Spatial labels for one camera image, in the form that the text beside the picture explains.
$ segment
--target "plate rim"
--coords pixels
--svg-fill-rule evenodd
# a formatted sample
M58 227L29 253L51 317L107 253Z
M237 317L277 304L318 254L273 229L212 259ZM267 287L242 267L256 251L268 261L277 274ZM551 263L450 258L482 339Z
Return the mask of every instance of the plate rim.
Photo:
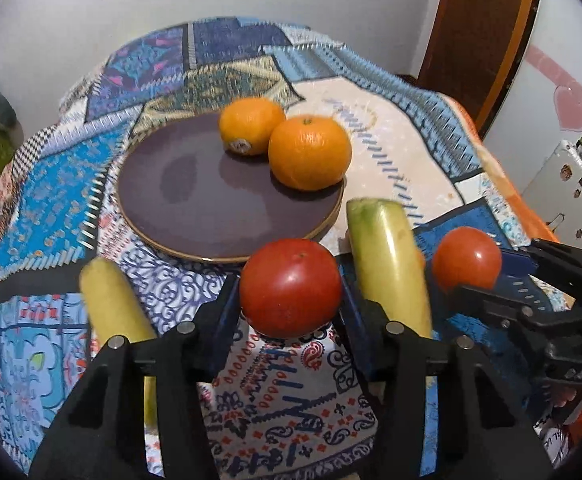
M198 117L198 116L182 118L182 119L180 119L180 121L194 119L195 117ZM142 231L140 231L140 229L135 224L133 224L133 222L129 219L127 214L124 212L124 208L122 207L122 201L120 200L120 195L119 195L119 180L120 180L120 175L122 174L122 170L124 170L124 165L126 164L129 156L146 139L148 139L149 137L151 137L154 134L156 134L157 132L159 132L164 126L167 126L169 123L176 123L176 122L178 122L178 121L167 121L167 123L161 124L154 131L150 132L148 135L144 136L139 142L136 142L133 146L130 146L130 148L127 149L126 156L125 156L124 160L122 161L122 164L120 165L120 170L118 171L117 178L116 178L115 197L116 197L117 207L120 209L120 213L122 213L124 221L126 221L126 223L129 225L129 227L131 228L131 231L133 231L136 235L138 235L140 237L140 239L142 239L145 243L149 244L150 246L152 246L154 248L157 248L158 250L162 251L165 254L168 254L169 256L175 256L177 258L183 258L185 260L191 260L193 262L200 262L200 263L204 263L204 264L243 264L243 263L247 262L247 260L251 257L250 254L247 256L230 256L230 257L220 256L217 258L208 258L205 256L199 256L198 254L181 253L180 251L168 248L168 247L162 245L161 243L156 242L151 237L149 237L148 235L146 235ZM340 214L340 209L342 206L342 199L344 197L344 188L345 188L346 183L347 183L346 181L347 181L347 177L345 175L342 178L342 180L340 180L340 182L338 182L338 184L335 184L335 186L340 186L340 189L338 190L338 198L336 199L336 202L333 205L333 208L331 209L331 211L329 211L327 216L325 216L325 218L322 219L320 224L317 227L315 227L314 229L312 229L305 236L303 236L302 239L314 238L318 233L320 233L322 230L324 230L324 228L326 228L327 225L329 225L332 222L335 222L338 214Z

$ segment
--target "patterned blanket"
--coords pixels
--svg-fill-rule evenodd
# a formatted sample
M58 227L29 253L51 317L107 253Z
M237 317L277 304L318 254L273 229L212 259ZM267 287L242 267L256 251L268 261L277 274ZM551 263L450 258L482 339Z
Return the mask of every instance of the patterned blanket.
M481 146L462 107L408 85L344 44L298 25L215 18L166 28L123 46L60 104L60 120L28 139L0 177L0 443L24 471L46 428L98 351L78 288L96 254L126 273L159 333L213 300L227 267L177 260L146 245L116 203L131 145L168 121L266 96L289 116L333 117L353 161L344 200L377 196L406 208L427 259L459 225L503 247L550 237ZM321 243L349 251L344 209ZM531 278L498 290L538 309L562 294ZM519 355L499 331L440 308L442 338L464 332L498 349L497 366L522 398ZM241 320L226 368L199 397L223 480L344 475L373 445L377 419L332 326L298 340L263 339ZM435 469L435 385L427 393L422 471ZM159 437L146 435L149 470L161 473Z

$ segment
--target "red tomato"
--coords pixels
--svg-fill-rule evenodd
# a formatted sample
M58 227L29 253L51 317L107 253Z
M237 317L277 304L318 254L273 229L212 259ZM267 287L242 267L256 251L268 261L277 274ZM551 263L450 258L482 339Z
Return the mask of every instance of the red tomato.
M492 288L502 268L502 254L491 237L473 227L448 232L431 260L431 270L442 290L456 285Z
M242 313L275 338L308 334L335 316L342 295L335 258L311 240L289 238L251 256L240 278Z

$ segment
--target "paisley pattern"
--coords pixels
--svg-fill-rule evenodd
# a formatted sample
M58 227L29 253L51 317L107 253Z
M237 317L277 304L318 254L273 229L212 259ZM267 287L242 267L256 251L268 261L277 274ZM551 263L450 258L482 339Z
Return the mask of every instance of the paisley pattern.
M328 365L303 366L318 347ZM242 319L225 370L198 389L222 478L312 479L372 447L377 421L332 326L282 342Z
M135 234L119 260L151 323L162 334L215 300L225 282L221 266L177 260L146 246Z
M324 346L318 341L311 341L302 352L302 364L311 370L319 370L322 366Z

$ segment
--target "purple plate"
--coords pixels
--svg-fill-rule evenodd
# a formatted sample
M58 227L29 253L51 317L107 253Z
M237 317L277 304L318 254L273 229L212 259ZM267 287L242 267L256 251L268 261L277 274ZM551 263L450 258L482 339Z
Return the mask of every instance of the purple plate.
M335 221L343 182L317 192L280 184L267 159L226 153L218 115L160 128L129 153L117 179L122 214L165 253L245 262L281 238L313 238Z

